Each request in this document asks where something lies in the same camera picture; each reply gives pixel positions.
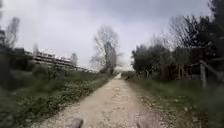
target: gravel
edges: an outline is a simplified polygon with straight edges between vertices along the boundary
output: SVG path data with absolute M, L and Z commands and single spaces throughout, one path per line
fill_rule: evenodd
M 161 117 L 140 104 L 135 91 L 119 78 L 32 128 L 69 128 L 75 118 L 84 120 L 83 128 L 137 128 L 137 123 L 141 128 L 165 128 Z

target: green grass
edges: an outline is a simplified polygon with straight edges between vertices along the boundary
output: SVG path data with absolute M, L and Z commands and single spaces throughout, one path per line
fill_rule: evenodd
M 169 125 L 177 128 L 197 128 L 206 123 L 207 119 L 202 114 L 204 112 L 202 107 L 204 92 L 201 89 L 178 82 L 163 83 L 141 77 L 133 77 L 129 81 L 153 95 L 156 101 L 154 107 L 162 111 Z
M 18 86 L 13 90 L 0 88 L 0 128 L 25 127 L 42 121 L 62 110 L 67 103 L 88 96 L 109 78 L 69 71 L 64 75 L 57 73 L 55 79 L 45 79 L 43 73 L 36 76 L 32 72 L 12 72 Z

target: dirt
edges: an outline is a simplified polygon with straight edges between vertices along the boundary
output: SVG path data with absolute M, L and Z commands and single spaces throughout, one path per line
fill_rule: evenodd
M 80 103 L 32 128 L 69 128 L 74 118 L 84 120 L 83 128 L 165 128 L 162 118 L 141 104 L 136 92 L 120 75 Z

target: sky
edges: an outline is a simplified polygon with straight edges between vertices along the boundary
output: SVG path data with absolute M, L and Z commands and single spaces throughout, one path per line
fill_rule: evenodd
M 3 0 L 3 28 L 12 17 L 21 20 L 16 46 L 70 57 L 78 66 L 90 65 L 93 37 L 102 25 L 119 36 L 123 69 L 130 69 L 131 51 L 166 31 L 178 15 L 209 15 L 208 0 Z

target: building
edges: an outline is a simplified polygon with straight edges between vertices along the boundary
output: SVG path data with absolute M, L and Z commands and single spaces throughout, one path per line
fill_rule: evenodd
M 31 56 L 32 61 L 36 64 L 41 64 L 44 66 L 52 67 L 57 66 L 60 68 L 69 68 L 74 69 L 72 62 L 70 59 L 65 57 L 57 58 L 54 54 L 44 53 L 40 51 L 34 51 L 33 53 L 26 51 L 28 56 Z

